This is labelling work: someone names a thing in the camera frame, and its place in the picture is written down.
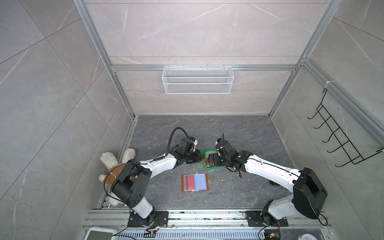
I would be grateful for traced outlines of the green plastic card bin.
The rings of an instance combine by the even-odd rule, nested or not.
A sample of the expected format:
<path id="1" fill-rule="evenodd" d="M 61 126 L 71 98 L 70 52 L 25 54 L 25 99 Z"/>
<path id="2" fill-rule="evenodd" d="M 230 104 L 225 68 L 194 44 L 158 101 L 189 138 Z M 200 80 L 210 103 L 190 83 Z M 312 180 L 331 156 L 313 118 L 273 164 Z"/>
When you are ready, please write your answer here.
<path id="1" fill-rule="evenodd" d="M 207 170 L 223 167 L 223 161 L 216 149 L 203 150 L 204 163 Z"/>

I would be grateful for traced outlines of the brown leather card holder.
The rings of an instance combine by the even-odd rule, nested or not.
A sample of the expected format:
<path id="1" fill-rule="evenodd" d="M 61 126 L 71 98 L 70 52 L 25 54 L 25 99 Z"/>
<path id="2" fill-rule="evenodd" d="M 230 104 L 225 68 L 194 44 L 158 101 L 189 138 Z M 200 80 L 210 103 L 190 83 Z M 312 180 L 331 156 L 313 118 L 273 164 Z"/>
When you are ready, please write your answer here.
<path id="1" fill-rule="evenodd" d="M 210 189 L 209 187 L 209 179 L 207 173 L 201 173 L 201 174 L 189 174 L 195 176 L 195 190 L 191 192 L 205 192 Z M 182 193 L 190 193 L 190 192 L 184 192 L 183 191 L 183 175 L 181 176 L 181 192 Z"/>

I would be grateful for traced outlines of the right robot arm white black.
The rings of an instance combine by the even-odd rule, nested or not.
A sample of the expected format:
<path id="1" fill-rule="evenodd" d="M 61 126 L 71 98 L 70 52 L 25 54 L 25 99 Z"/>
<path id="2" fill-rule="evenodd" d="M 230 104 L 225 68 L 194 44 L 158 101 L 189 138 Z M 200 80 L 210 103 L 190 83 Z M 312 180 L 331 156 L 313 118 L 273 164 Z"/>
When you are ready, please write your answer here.
<path id="1" fill-rule="evenodd" d="M 237 152 L 223 138 L 217 140 L 215 148 L 219 164 L 231 172 L 238 172 L 239 177 L 242 177 L 242 172 L 254 174 L 290 191 L 291 195 L 266 203 L 260 213 L 260 220 L 266 226 L 298 214 L 321 221 L 321 210 L 328 192 L 313 170 L 291 169 L 266 161 L 248 151 Z"/>

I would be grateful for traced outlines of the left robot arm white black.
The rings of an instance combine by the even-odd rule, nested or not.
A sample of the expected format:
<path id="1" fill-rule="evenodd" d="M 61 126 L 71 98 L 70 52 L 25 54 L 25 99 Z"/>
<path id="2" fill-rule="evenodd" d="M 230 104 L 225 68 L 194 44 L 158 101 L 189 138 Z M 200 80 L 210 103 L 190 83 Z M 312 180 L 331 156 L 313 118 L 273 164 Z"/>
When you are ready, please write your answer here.
<path id="1" fill-rule="evenodd" d="M 178 145 L 166 150 L 166 153 L 141 162 L 127 162 L 111 168 L 103 184 L 111 186 L 112 199 L 127 205 L 142 219 L 155 214 L 155 208 L 145 198 L 150 179 L 172 170 L 182 164 L 194 164 L 202 160 L 198 141 L 193 137 L 184 137 Z"/>

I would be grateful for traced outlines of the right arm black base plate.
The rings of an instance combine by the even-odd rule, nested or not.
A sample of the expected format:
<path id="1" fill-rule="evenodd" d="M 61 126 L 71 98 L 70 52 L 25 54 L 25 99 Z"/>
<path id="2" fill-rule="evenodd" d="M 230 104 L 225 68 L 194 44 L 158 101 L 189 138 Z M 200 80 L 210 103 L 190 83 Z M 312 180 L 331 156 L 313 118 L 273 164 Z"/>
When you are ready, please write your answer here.
<path id="1" fill-rule="evenodd" d="M 248 221 L 249 227 L 288 227 L 287 218 L 280 220 L 275 219 L 269 213 L 263 213 L 262 211 L 246 211 L 246 220 Z"/>

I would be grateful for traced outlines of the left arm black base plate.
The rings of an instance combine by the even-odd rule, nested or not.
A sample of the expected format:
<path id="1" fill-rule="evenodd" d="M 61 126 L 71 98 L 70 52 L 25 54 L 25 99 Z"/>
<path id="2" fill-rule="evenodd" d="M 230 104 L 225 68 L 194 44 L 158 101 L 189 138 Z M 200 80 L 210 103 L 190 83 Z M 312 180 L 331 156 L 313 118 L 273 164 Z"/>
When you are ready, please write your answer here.
<path id="1" fill-rule="evenodd" d="M 155 211 L 151 212 L 146 218 L 142 218 L 136 212 L 131 212 L 128 228 L 155 228 L 155 227 L 167 227 L 169 219 L 169 212 L 167 211 Z"/>

